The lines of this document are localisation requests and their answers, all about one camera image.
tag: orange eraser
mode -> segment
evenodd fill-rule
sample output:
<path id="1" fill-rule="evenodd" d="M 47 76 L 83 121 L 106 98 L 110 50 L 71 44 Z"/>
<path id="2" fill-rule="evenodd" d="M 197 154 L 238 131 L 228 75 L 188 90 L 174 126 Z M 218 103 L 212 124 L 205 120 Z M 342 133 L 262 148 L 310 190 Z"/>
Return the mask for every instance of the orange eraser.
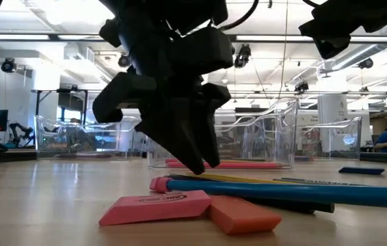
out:
<path id="1" fill-rule="evenodd" d="M 239 197 L 211 195 L 209 217 L 225 234 L 272 231 L 282 217 Z"/>
<path id="2" fill-rule="evenodd" d="M 204 191 L 186 191 L 163 195 L 121 197 L 99 221 L 100 226 L 140 221 L 200 216 L 209 206 Z"/>

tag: transparent plastic container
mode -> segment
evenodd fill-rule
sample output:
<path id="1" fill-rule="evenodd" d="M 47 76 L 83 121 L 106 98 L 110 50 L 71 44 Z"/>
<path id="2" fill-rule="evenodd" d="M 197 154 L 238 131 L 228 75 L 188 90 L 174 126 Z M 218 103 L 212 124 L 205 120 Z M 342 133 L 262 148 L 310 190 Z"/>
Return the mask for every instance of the transparent plastic container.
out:
<path id="1" fill-rule="evenodd" d="M 290 169 L 294 164 L 297 98 L 282 98 L 260 113 L 215 114 L 237 119 L 216 124 L 221 164 L 218 169 Z M 167 150 L 148 138 L 150 167 L 184 167 Z"/>
<path id="2" fill-rule="evenodd" d="M 110 124 L 80 125 L 36 116 L 36 150 L 40 158 L 129 159 L 146 151 L 146 136 L 134 131 L 139 122 L 124 117 Z"/>
<path id="3" fill-rule="evenodd" d="M 362 118 L 298 126 L 296 161 L 359 159 Z"/>

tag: pink pencil eraser end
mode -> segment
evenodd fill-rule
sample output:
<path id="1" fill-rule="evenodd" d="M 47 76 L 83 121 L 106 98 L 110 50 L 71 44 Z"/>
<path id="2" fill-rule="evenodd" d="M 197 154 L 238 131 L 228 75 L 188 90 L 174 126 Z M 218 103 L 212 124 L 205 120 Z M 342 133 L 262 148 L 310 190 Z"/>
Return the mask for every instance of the pink pencil eraser end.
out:
<path id="1" fill-rule="evenodd" d="M 150 183 L 150 190 L 156 191 L 156 192 L 168 192 L 168 188 L 166 187 L 166 183 L 168 183 L 169 180 L 172 180 L 171 178 L 166 177 L 158 177 L 153 178 Z"/>
<path id="2" fill-rule="evenodd" d="M 99 221 L 100 226 L 200 216 L 211 204 L 204 191 L 121 197 Z"/>

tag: wooden table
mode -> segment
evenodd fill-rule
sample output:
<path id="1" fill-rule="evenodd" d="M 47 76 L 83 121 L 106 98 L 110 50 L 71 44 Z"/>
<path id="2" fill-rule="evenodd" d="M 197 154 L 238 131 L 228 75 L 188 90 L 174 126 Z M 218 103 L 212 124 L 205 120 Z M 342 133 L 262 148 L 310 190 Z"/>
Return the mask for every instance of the wooden table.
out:
<path id="1" fill-rule="evenodd" d="M 385 167 L 384 176 L 339 174 L 342 166 Z M 226 236 L 206 219 L 135 223 L 99 228 L 98 220 L 121 196 L 147 195 L 152 177 L 136 161 L 27 161 L 0 164 L 0 245 L 288 245 L 387 246 L 387 208 L 337 205 L 334 214 L 283 216 L 274 233 Z M 298 163 L 292 171 L 230 171 L 253 178 L 295 177 L 387 186 L 380 163 Z"/>

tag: yellow pencil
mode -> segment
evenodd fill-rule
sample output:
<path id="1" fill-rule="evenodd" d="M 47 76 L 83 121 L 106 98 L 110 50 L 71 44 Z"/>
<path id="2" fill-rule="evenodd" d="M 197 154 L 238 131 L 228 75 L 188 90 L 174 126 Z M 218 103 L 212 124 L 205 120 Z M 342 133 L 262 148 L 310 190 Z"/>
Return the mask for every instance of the yellow pencil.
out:
<path id="1" fill-rule="evenodd" d="M 237 176 L 228 176 L 228 175 L 218 175 L 218 174 L 200 174 L 195 175 L 193 173 L 187 172 L 186 176 L 196 177 L 196 178 L 207 178 L 211 180 L 227 181 L 227 182 L 248 182 L 248 183 L 257 183 L 257 184 L 288 184 L 295 185 L 292 182 L 282 182 L 275 180 L 261 180 L 256 178 L 242 178 Z"/>

